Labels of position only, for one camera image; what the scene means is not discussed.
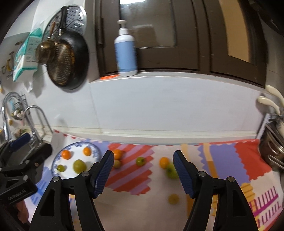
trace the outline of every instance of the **blue and white plate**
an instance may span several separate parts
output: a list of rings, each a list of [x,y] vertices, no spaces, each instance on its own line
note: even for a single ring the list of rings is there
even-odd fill
[[[92,150],[92,154],[90,156],[84,155],[83,149],[85,147],[88,147]],[[65,160],[61,157],[63,150],[69,150],[71,152],[72,157],[69,160]],[[62,179],[76,177],[78,174],[73,170],[73,163],[78,159],[84,161],[87,165],[87,170],[90,170],[94,163],[101,160],[101,151],[96,145],[84,141],[76,142],[66,146],[56,155],[52,162],[52,176],[60,176]],[[59,164],[62,164],[65,167],[64,172],[59,172],[57,170],[57,166]]]

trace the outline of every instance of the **colorful tablecloth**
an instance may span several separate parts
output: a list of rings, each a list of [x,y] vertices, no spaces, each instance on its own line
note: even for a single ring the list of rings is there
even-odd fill
[[[114,149],[125,151],[122,167],[111,171],[104,192],[94,200],[106,231],[183,230],[193,200],[184,193],[179,180],[169,179],[165,170],[159,167],[160,158],[172,159],[176,150],[181,150],[198,170],[212,177],[225,179],[233,176],[250,204],[259,230],[268,230],[283,209],[279,174],[273,172],[260,157],[259,140],[197,145],[136,145],[83,139],[56,131],[51,142],[53,154],[44,163],[42,179],[37,183],[38,192],[25,200],[29,221],[52,179],[50,168],[54,157],[63,147],[78,141],[95,144],[102,154]],[[147,160],[143,167],[135,163],[139,156]],[[168,196],[172,193],[179,195],[177,205],[168,203]],[[213,228],[217,198],[213,197],[207,230]],[[81,230],[73,195],[70,195],[70,207],[75,230]]]

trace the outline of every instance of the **tissue package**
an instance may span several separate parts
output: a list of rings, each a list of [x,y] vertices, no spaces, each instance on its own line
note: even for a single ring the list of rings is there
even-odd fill
[[[27,82],[37,70],[35,61],[36,48],[41,43],[42,30],[40,28],[32,31],[18,50],[14,61],[13,81]]]

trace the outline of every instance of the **white bottle cap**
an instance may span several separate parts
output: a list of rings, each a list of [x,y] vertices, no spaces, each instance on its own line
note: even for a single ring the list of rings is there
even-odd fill
[[[129,34],[128,29],[126,28],[126,20],[118,20],[117,23],[121,25],[121,28],[118,31],[118,35]]]

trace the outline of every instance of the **bolt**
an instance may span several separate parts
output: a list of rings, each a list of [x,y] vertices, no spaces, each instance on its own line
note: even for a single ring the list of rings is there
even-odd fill
[[[234,177],[232,177],[232,176],[229,176],[229,177],[228,177],[228,181],[230,181],[230,182],[234,182],[234,181],[235,181],[235,178],[234,178]]]
[[[52,180],[53,180],[54,182],[59,181],[59,176],[53,177]]]
[[[204,172],[204,171],[199,171],[199,172],[198,172],[198,175],[201,176],[201,177],[205,177],[205,176],[206,176],[206,172]]]
[[[83,172],[81,173],[81,175],[82,175],[82,176],[88,176],[88,175],[89,175],[89,171],[83,171]]]

